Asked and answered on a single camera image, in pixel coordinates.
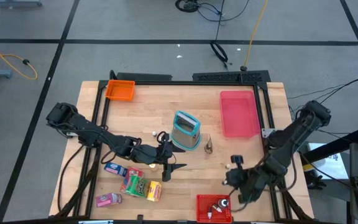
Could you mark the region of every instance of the wooden table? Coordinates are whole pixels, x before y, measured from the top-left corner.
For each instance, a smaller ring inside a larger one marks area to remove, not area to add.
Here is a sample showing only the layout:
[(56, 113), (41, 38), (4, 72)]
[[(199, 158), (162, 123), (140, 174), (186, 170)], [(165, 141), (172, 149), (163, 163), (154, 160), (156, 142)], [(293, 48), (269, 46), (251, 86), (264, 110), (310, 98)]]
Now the wooden table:
[[(78, 112), (91, 120), (98, 82), (83, 82), (78, 97)], [(157, 146), (152, 132), (172, 129), (173, 116), (176, 110), (183, 110), (198, 118), (201, 122), (201, 132), (211, 135), (213, 153), (207, 154), (204, 150), (176, 153), (178, 163), (187, 166), (175, 170), (172, 179), (163, 183), (162, 197), (159, 202), (151, 202), (144, 198), (135, 198), (123, 194), (123, 203), (110, 207), (97, 208), (93, 201), (91, 218), (135, 220), (138, 214), (143, 214), (145, 220), (195, 220), (197, 194), (228, 194), (229, 186), (223, 186), (226, 164), (230, 164), (230, 156), (240, 154), (244, 157), (244, 168), (254, 166), (264, 155), (260, 135), (250, 139), (226, 139), (222, 134), (221, 112), (219, 107), (219, 93), (223, 90), (250, 90), (248, 86), (183, 86), (183, 85), (137, 85), (132, 102), (111, 101), (107, 125), (114, 134), (135, 136), (142, 138), (143, 144)], [(275, 127), (283, 129), (291, 123), (288, 103), (282, 83), (268, 83), (268, 93), (274, 118)], [(260, 100), (264, 112), (265, 126), (267, 115), (263, 93), (260, 91)], [(68, 158), (79, 148), (76, 138), (67, 142), (62, 168)], [(109, 148), (103, 145), (102, 155)], [(62, 188), (62, 206), (70, 199), (78, 186), (85, 150), (82, 150), (70, 163), (65, 172)], [(135, 164), (121, 158), (113, 162), (122, 166), (136, 166), (145, 172), (148, 179), (161, 181), (162, 168), (151, 171), (149, 166)], [(298, 171), (298, 180), (290, 193), (302, 207), (305, 213), (313, 217), (308, 189), (302, 172), (300, 157), (295, 154), (295, 164)], [(99, 165), (98, 179), (94, 195), (119, 193), (122, 177), (106, 172), (102, 164)], [(293, 169), (288, 169), (287, 185), (293, 181)], [(50, 214), (56, 214), (57, 189), (50, 208)], [(88, 189), (84, 191), (80, 214), (84, 214)], [(280, 207), (280, 216), (285, 217), (282, 198), (277, 194)], [(238, 208), (237, 194), (232, 195), (232, 208)], [(241, 212), (233, 213), (235, 221), (274, 221), (270, 194), (263, 192), (258, 201), (251, 203)]]

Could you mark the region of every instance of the black cable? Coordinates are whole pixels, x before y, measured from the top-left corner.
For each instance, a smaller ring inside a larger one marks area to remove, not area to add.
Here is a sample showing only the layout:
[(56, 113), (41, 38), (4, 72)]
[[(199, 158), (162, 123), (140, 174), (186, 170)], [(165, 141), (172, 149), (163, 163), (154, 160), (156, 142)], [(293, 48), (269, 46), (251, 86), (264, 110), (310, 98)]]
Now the black cable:
[[(223, 6), (224, 6), (224, 0), (222, 0), (222, 7), (221, 7), (221, 12), (223, 11)], [(222, 14), (220, 13), (219, 16), (219, 23), (218, 23), (218, 29), (216, 31), (216, 37), (214, 41), (211, 41), (210, 46), (212, 48), (212, 50), (214, 51), (215, 55), (218, 57), (218, 59), (223, 62), (223, 66), (226, 70), (228, 70), (227, 68), (227, 61), (229, 60), (229, 58), (227, 57), (227, 54), (225, 53), (224, 49), (216, 42), (218, 39), (218, 35), (219, 35), (219, 27), (221, 26), (221, 19), (222, 19)]]
[[(234, 188), (233, 190), (231, 190), (230, 191), (230, 193), (229, 193), (229, 198), (230, 198), (230, 196), (233, 194), (233, 192), (235, 192), (237, 190), (237, 188)], [(247, 207), (247, 205), (249, 204), (249, 201), (251, 200), (251, 196), (252, 196), (252, 194), (250, 194), (249, 195), (249, 198), (248, 198), (248, 201), (247, 201), (247, 203), (245, 203), (241, 208), (238, 208), (238, 209), (232, 209), (232, 210), (230, 210), (231, 212), (240, 212), (240, 211), (243, 211), (246, 207)]]
[(173, 164), (177, 163), (177, 157), (174, 155), (174, 153), (172, 153), (173, 157), (175, 158), (175, 162)]
[(274, 193), (277, 193), (277, 192), (281, 192), (281, 193), (282, 193), (282, 192), (287, 192), (287, 191), (291, 190), (291, 189), (295, 186), (298, 177), (296, 176), (296, 175), (297, 175), (297, 173), (296, 173), (296, 165), (295, 165), (295, 160), (294, 160), (294, 158), (293, 158), (293, 154), (292, 154), (292, 157), (291, 157), (291, 161), (292, 161), (293, 175), (294, 175), (294, 176), (293, 176), (293, 182), (292, 182), (292, 184), (291, 184), (289, 187), (287, 187), (286, 189), (278, 189), (278, 190), (273, 189), (272, 191), (273, 191)]
[(74, 154), (67, 160), (65, 166), (63, 167), (62, 173), (60, 174), (59, 188), (57, 191), (57, 208), (58, 208), (59, 212), (62, 211), (62, 208), (60, 207), (60, 197), (61, 197), (61, 191), (62, 191), (63, 176), (65, 174), (67, 167), (68, 167), (68, 164), (71, 162), (71, 160), (74, 159), (74, 157), (76, 155), (78, 155), (78, 153), (80, 153), (80, 151), (83, 147), (84, 147), (84, 144), (82, 144), (81, 147), (76, 152), (74, 152)]
[[(353, 80), (353, 81), (350, 81), (349, 83), (342, 84), (342, 85), (340, 85), (341, 87), (336, 88), (336, 89), (333, 89), (333, 90), (330, 91), (329, 93), (323, 94), (323, 95), (321, 95), (321, 96), (319, 96), (319, 97), (317, 97), (317, 98), (315, 98), (315, 99), (313, 99), (313, 100), (318, 100), (318, 99), (320, 99), (320, 98), (322, 98), (322, 97), (324, 97), (324, 96), (326, 96), (326, 95), (331, 94), (331, 95), (329, 95), (327, 98), (325, 98), (325, 99), (321, 102), (321, 103), (323, 103), (323, 102), (326, 101), (329, 97), (331, 97), (333, 94), (335, 94), (337, 91), (339, 91), (339, 90), (341, 90), (342, 88), (344, 88), (345, 86), (348, 86), (348, 85), (350, 85), (350, 84), (352, 84), (352, 83), (354, 83), (354, 82), (357, 82), (357, 81), (358, 81), (358, 79), (355, 79), (355, 80)], [(301, 108), (302, 106), (304, 106), (304, 105), (298, 106), (297, 108), (295, 108), (294, 111), (298, 112), (298, 109)]]
[(59, 129), (56, 129), (57, 133), (59, 133), (60, 135), (62, 135), (64, 138), (67, 138), (68, 139), (68, 136), (63, 134), (62, 132), (59, 131)]
[(336, 137), (336, 138), (339, 138), (339, 139), (348, 141), (348, 142), (350, 142), (350, 143), (354, 143), (354, 142), (352, 142), (352, 141), (350, 141), (350, 140), (348, 140), (348, 139), (346, 139), (346, 138), (339, 137), (339, 136), (337, 136), (337, 135), (335, 135), (335, 134), (333, 134), (333, 133), (327, 132), (327, 131), (323, 131), (323, 130), (320, 130), (320, 129), (318, 129), (317, 131), (322, 132), (322, 133), (329, 134), (329, 135), (331, 135), (331, 136), (334, 136), (334, 137)]
[(202, 6), (202, 5), (211, 6), (212, 8), (214, 8), (216, 10), (216, 14), (219, 15), (220, 11), (218, 9), (216, 9), (216, 7), (213, 6), (212, 4), (203, 2), (203, 3), (200, 3), (200, 6)]
[[(233, 19), (235, 19), (235, 18), (241, 16), (241, 14), (246, 10), (246, 8), (247, 8), (247, 6), (248, 6), (248, 2), (249, 2), (249, 0), (247, 0), (246, 5), (244, 6), (244, 8), (242, 9), (242, 11), (241, 11), (238, 15), (236, 15), (236, 16), (234, 16), (234, 17), (232, 17), (232, 18), (229, 18), (229, 19), (223, 19), (223, 20), (221, 20), (221, 18), (219, 18), (219, 20), (208, 19), (207, 17), (205, 17), (205, 16), (200, 12), (200, 8), (197, 9), (197, 12), (198, 12), (204, 19), (206, 19), (207, 21), (210, 21), (210, 22), (226, 22), (226, 21), (230, 21), (230, 20), (233, 20)], [(217, 12), (218, 12), (218, 14), (221, 16), (222, 13), (223, 13), (223, 10), (221, 10), (220, 12), (217, 10)]]
[(329, 88), (324, 89), (324, 90), (318, 90), (318, 91), (314, 91), (314, 92), (311, 92), (311, 93), (305, 93), (305, 94), (298, 95), (298, 96), (287, 97), (287, 99), (291, 100), (291, 99), (299, 98), (299, 97), (302, 97), (302, 96), (308, 96), (308, 95), (312, 95), (312, 94), (315, 94), (315, 93), (321, 93), (321, 92), (324, 92), (324, 91), (327, 91), (327, 90), (330, 90), (330, 89), (333, 89), (333, 88), (337, 88), (337, 87), (340, 87), (340, 86), (343, 86), (343, 85), (346, 85), (346, 84), (340, 84), (340, 85), (337, 85), (337, 86), (329, 87)]
[(106, 164), (106, 163), (108, 163), (108, 162), (113, 161), (113, 160), (116, 158), (117, 153), (114, 152), (113, 157), (112, 157), (111, 159), (109, 159), (108, 161), (104, 162), (104, 159), (105, 159), (108, 155), (110, 155), (110, 153), (112, 153), (112, 150), (108, 151), (108, 152), (101, 158), (101, 160), (100, 160), (100, 163), (101, 163), (101, 164)]
[(199, 5), (197, 4), (197, 0), (189, 0), (188, 2), (192, 2), (192, 5), (187, 5), (187, 3), (188, 3), (187, 2), (187, 3), (185, 3), (184, 7), (180, 7), (180, 3), (182, 1), (184, 1), (184, 0), (177, 0), (175, 2), (176, 8), (181, 10), (182, 12), (195, 12), (199, 8)]
[(331, 131), (324, 131), (324, 130), (317, 130), (317, 131), (321, 131), (321, 132), (324, 132), (324, 133), (327, 133), (327, 134), (350, 134), (350, 133), (334, 133), (334, 132), (331, 132)]
[(288, 107), (289, 107), (289, 109), (290, 109), (292, 115), (295, 117), (295, 112), (293, 111), (292, 107), (291, 107), (290, 105), (288, 105)]
[(345, 86), (348, 86), (348, 85), (350, 85), (350, 84), (352, 84), (352, 83), (354, 83), (354, 82), (357, 82), (357, 81), (358, 81), (358, 79), (353, 80), (353, 81), (349, 82), (348, 84), (346, 84), (346, 85), (344, 85), (344, 86), (338, 88), (335, 92), (333, 92), (332, 94), (330, 94), (329, 96), (327, 96), (327, 98), (323, 99), (321, 103), (324, 103), (326, 100), (328, 100), (328, 98), (330, 98), (333, 94), (335, 94), (336, 92), (338, 92), (339, 90), (341, 90), (341, 89), (344, 88)]
[(354, 188), (353, 186), (351, 186), (351, 185), (349, 185), (349, 184), (347, 184), (347, 183), (345, 183), (345, 182), (342, 182), (342, 181), (340, 181), (340, 180), (338, 180), (338, 179), (335, 179), (334, 177), (331, 177), (331, 176), (328, 175), (327, 173), (325, 173), (325, 172), (319, 170), (319, 169), (318, 169), (317, 167), (315, 167), (311, 162), (309, 162), (309, 160), (306, 158), (305, 155), (303, 155), (301, 152), (300, 152), (299, 154), (301, 155), (301, 157), (302, 157), (309, 165), (311, 165), (313, 168), (315, 168), (318, 172), (320, 172), (320, 173), (326, 175), (327, 177), (331, 178), (332, 180), (335, 180), (336, 182), (338, 182), (338, 183), (340, 183), (340, 184), (342, 184), (342, 185), (345, 185), (346, 187), (349, 187), (349, 188), (352, 189), (355, 193), (358, 193), (358, 190), (357, 190), (356, 188)]

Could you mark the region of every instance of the orange tray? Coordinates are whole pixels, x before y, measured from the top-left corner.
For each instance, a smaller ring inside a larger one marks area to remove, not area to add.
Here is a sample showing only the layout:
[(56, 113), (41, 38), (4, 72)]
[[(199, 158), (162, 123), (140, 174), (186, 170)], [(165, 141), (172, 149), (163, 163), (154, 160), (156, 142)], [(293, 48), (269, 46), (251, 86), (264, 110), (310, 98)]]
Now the orange tray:
[(135, 81), (109, 80), (106, 97), (110, 100), (132, 101), (135, 92)]

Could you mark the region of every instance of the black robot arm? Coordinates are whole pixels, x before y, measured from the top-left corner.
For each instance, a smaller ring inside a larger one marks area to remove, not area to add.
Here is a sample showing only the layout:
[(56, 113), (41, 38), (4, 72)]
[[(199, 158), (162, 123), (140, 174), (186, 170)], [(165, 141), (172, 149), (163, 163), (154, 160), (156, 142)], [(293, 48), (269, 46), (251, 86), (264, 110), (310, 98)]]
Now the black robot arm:
[(110, 133), (85, 119), (75, 106), (68, 103), (57, 103), (47, 116), (47, 125), (63, 134), (75, 133), (80, 143), (88, 147), (97, 147), (101, 143), (109, 146), (118, 157), (143, 164), (163, 164), (162, 180), (169, 181), (171, 173), (186, 164), (169, 164), (168, 159), (174, 152), (185, 152), (169, 141), (169, 134), (162, 132), (157, 139), (159, 145), (153, 147), (141, 144), (140, 138), (118, 136)]
[(236, 169), (226, 173), (223, 184), (239, 189), (240, 203), (256, 201), (266, 185), (277, 185), (285, 176), (291, 158), (313, 131), (327, 126), (330, 111), (317, 101), (308, 102), (299, 117), (282, 131), (274, 131), (264, 139), (269, 153), (253, 168), (242, 169), (242, 156), (232, 156)]

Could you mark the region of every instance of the small toy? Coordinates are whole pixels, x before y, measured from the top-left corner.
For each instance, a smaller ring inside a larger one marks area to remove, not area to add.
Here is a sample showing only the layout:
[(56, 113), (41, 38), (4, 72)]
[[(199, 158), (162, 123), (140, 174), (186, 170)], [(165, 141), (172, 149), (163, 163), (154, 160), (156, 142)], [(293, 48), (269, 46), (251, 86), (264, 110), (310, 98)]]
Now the small toy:
[(147, 194), (147, 200), (152, 202), (160, 201), (162, 184), (157, 181), (151, 181), (149, 187), (149, 193)]
[(113, 173), (113, 174), (123, 176), (123, 177), (125, 177), (127, 175), (127, 171), (128, 171), (128, 169), (126, 169), (125, 167), (120, 166), (120, 165), (115, 164), (115, 163), (112, 163), (112, 162), (108, 162), (104, 166), (104, 170), (108, 171), (110, 173)]
[(97, 207), (107, 207), (121, 202), (122, 198), (120, 194), (108, 193), (96, 197)]

